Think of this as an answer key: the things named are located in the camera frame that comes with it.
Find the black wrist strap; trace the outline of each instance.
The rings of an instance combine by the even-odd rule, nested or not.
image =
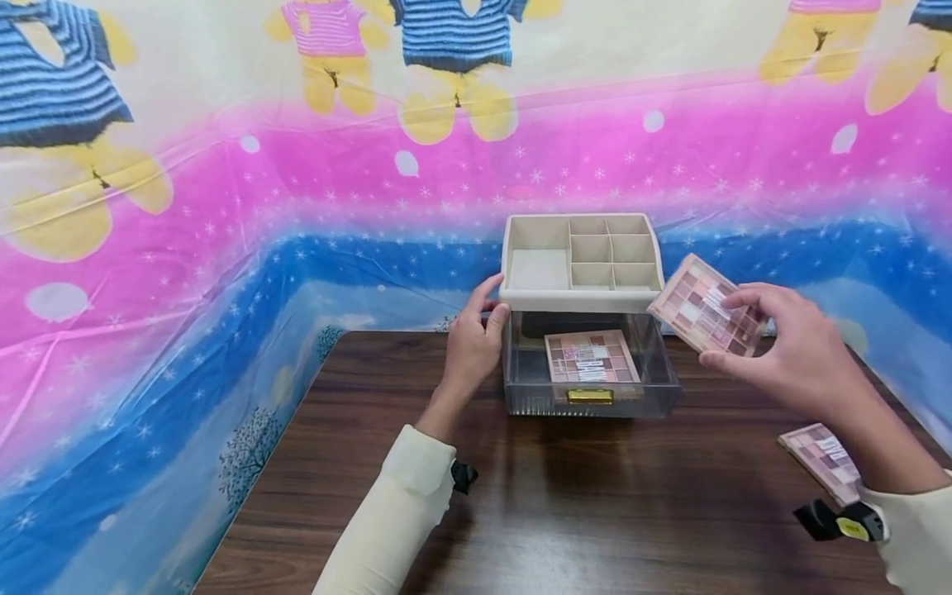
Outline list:
[[[845,536],[875,543],[885,537],[883,519],[876,510],[862,502],[853,503],[837,513],[823,500],[814,500],[794,510],[793,516],[818,542],[829,542]]]
[[[449,474],[453,478],[453,489],[467,496],[469,495],[469,489],[476,482],[476,478],[479,477],[479,473],[472,465],[459,461],[453,461],[453,465],[449,468]]]

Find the pink striped shirt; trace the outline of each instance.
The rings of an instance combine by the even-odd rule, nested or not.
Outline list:
[[[281,7],[294,34],[298,52],[305,56],[364,56],[360,20],[366,14],[348,0],[288,2]]]
[[[808,14],[843,14],[849,12],[878,12],[883,0],[792,0],[791,12]]]

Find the plastic sheet backdrop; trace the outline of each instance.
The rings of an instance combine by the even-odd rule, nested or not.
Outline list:
[[[189,592],[513,212],[798,288],[952,447],[952,3],[88,1],[0,0],[0,591]]]

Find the hand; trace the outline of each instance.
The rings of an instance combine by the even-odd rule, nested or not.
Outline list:
[[[833,322],[793,289],[741,285],[723,305],[763,310],[774,319],[777,341],[760,357],[706,351],[701,354],[703,366],[745,380],[786,407],[832,426],[843,416],[882,402]]]
[[[449,324],[443,380],[416,425],[427,436],[448,443],[463,409],[499,364],[509,306],[490,300],[489,294],[502,282],[502,273],[483,281]],[[490,312],[485,325],[484,312]]]
[[[489,294],[502,282],[502,273],[483,281],[473,290],[459,316],[449,324],[440,389],[455,398],[469,400],[499,364],[509,306],[490,300]],[[483,312],[491,312],[485,325]]]

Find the person's left hand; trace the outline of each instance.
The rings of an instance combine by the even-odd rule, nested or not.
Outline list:
[[[473,289],[469,302],[449,324],[446,366],[437,393],[468,401],[496,369],[503,348],[503,327],[509,316],[509,306],[490,300],[489,294],[502,282],[503,273],[483,281]],[[491,312],[485,325],[484,312]]]

